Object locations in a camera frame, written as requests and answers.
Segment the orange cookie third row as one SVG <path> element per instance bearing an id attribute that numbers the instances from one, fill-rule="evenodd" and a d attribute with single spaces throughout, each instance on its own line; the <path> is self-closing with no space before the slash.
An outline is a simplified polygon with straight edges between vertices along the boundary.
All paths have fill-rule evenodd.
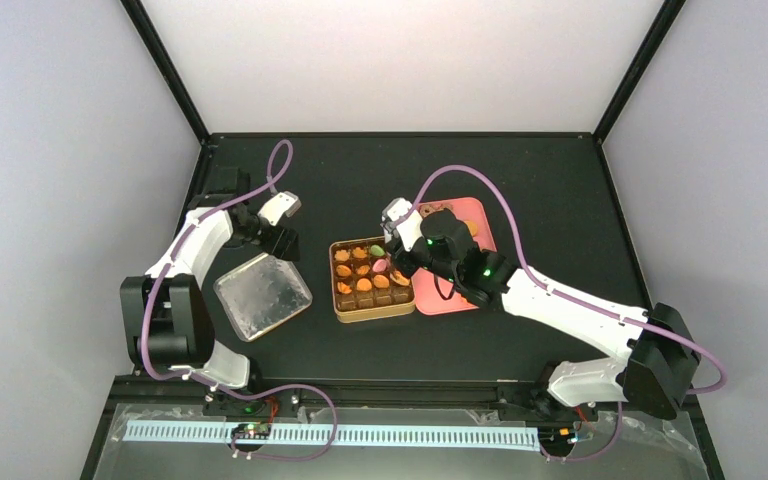
<path id="1" fill-rule="evenodd" d="M 384 275 L 375 275 L 372 279 L 373 285 L 377 289 L 387 289 L 390 286 L 390 280 Z"/>
<path id="2" fill-rule="evenodd" d="M 408 277 L 405 277 L 401 272 L 398 270 L 393 270 L 390 273 L 390 280 L 392 283 L 402 286 L 402 287 L 409 287 L 411 284 L 411 281 Z"/>
<path id="3" fill-rule="evenodd" d="M 336 290 L 341 295 L 349 295 L 352 293 L 352 287 L 350 284 L 344 282 L 336 283 Z"/>

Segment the green round macaron cookie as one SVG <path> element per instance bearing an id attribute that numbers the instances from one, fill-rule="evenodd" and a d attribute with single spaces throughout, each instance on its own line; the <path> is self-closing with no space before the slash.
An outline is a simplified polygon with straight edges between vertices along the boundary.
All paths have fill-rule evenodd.
<path id="1" fill-rule="evenodd" d="M 374 257 L 384 257 L 386 255 L 384 247 L 378 244 L 370 245 L 368 251 Z"/>

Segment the gold cookie tin box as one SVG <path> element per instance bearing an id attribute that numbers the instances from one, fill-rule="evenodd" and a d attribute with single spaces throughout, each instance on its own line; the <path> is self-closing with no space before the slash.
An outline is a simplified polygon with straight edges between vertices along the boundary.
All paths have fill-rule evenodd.
<path id="1" fill-rule="evenodd" d="M 347 240 L 335 242 L 329 247 L 329 268 L 331 275 L 332 304 L 338 320 L 342 323 L 356 323 L 370 320 L 378 320 L 396 316 L 407 315 L 416 310 L 415 294 L 413 284 L 409 287 L 398 286 L 391 282 L 390 273 L 397 270 L 390 261 L 389 254 L 386 251 L 384 257 L 372 256 L 368 248 L 370 245 L 378 244 L 384 247 L 386 251 L 386 242 L 384 237 L 369 237 L 363 239 Z M 336 250 L 345 249 L 351 253 L 355 247 L 363 247 L 368 251 L 366 259 L 351 259 L 347 262 L 337 263 L 334 258 Z M 358 275 L 356 269 L 361 265 L 372 264 L 378 259 L 386 259 L 388 267 L 385 272 L 375 273 L 371 269 L 366 275 Z M 352 274 L 348 277 L 338 277 L 335 273 L 337 265 L 346 265 L 352 269 Z M 368 278 L 371 280 L 375 275 L 384 275 L 389 278 L 390 286 L 387 289 L 377 289 L 374 287 L 368 292 L 358 292 L 355 285 L 358 279 Z M 350 284 L 352 293 L 341 295 L 336 290 L 336 283 L 344 282 Z"/>

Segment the round waffle cookie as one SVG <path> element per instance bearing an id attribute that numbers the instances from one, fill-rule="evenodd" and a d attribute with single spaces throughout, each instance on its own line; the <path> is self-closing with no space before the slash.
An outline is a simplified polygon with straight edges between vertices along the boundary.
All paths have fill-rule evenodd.
<path id="1" fill-rule="evenodd" d="M 358 292 L 368 292 L 373 288 L 373 284 L 368 278 L 360 278 L 357 280 L 355 290 Z"/>

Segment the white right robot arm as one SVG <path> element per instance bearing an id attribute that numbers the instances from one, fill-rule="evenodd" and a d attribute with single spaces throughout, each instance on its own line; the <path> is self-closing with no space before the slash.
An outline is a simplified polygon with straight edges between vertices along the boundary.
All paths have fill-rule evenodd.
<path id="1" fill-rule="evenodd" d="M 624 402 L 674 419 L 701 361 L 681 314 L 658 303 L 646 310 L 611 303 L 552 281 L 531 267 L 481 248 L 449 211 L 382 216 L 385 245 L 404 276 L 430 273 L 478 308 L 534 320 L 601 352 L 596 360 L 558 363 L 529 392 L 532 410 L 553 419 L 568 407 Z"/>

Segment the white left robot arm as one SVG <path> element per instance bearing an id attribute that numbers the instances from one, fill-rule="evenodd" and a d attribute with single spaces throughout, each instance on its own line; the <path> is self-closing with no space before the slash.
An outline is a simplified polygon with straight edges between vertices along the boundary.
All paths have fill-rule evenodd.
<path id="1" fill-rule="evenodd" d="M 196 379 L 240 390 L 255 367 L 216 338 L 202 286 L 216 256 L 228 246 L 254 245 L 279 260 L 300 257 L 297 232 L 281 225 L 301 206 L 274 179 L 251 189 L 250 176 L 232 169 L 229 182 L 194 196 L 184 224 L 162 257 L 120 286 L 128 355 L 156 380 Z"/>

